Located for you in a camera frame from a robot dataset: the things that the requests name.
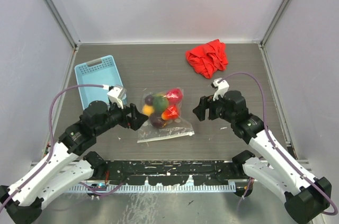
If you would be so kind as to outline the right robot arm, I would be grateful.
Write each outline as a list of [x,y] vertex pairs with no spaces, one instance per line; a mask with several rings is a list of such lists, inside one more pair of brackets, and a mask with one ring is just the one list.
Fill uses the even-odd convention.
[[316,177],[298,163],[275,139],[263,120],[249,112],[241,92],[203,96],[193,113],[200,121],[222,119],[229,122],[234,134],[264,157],[268,166],[250,151],[243,151],[232,158],[233,174],[260,182],[283,202],[296,223],[308,223],[330,206],[330,181]]

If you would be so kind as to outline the yellow lemon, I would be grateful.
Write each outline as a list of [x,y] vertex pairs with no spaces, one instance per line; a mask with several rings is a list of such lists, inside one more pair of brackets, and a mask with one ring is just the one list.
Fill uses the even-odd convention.
[[147,104],[145,104],[145,105],[142,107],[142,112],[143,112],[143,114],[145,114],[145,115],[147,115],[147,116],[150,116],[150,115],[152,115],[152,114],[155,112],[155,110],[154,110],[154,108],[153,108],[152,105],[147,105]]

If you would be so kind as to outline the small dark plum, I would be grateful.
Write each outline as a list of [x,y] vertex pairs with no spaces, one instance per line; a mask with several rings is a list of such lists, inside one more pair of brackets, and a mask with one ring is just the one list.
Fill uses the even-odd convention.
[[144,102],[146,105],[152,106],[153,100],[154,100],[154,96],[150,94],[145,97]]

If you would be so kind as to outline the clear dotted zip bag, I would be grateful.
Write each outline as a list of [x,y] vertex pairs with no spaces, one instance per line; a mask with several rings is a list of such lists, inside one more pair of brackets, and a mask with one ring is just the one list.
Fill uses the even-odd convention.
[[138,130],[137,143],[193,136],[192,124],[182,118],[183,98],[184,92],[178,87],[144,94],[141,111],[148,120]]

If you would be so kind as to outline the dark red apple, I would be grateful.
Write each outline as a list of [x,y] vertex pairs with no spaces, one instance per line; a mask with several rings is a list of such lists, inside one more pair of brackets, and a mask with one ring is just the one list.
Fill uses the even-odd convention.
[[161,129],[167,125],[166,121],[162,119],[161,115],[153,113],[149,116],[151,125],[156,129]]

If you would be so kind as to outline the green orange fruit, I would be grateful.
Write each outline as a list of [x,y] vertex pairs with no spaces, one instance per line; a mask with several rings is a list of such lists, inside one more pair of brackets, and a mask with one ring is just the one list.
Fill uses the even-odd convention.
[[169,106],[166,96],[157,95],[153,99],[153,108],[157,113],[163,113]]

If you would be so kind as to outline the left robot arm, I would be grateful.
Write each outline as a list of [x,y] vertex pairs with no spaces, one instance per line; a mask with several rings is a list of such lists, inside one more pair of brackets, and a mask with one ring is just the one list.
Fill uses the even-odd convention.
[[94,101],[83,111],[79,121],[69,126],[50,152],[22,179],[10,186],[1,186],[2,208],[14,223],[33,223],[55,198],[75,184],[106,173],[106,161],[90,151],[69,170],[62,169],[96,144],[101,134],[121,126],[138,130],[148,117],[134,104],[119,107],[113,103]]

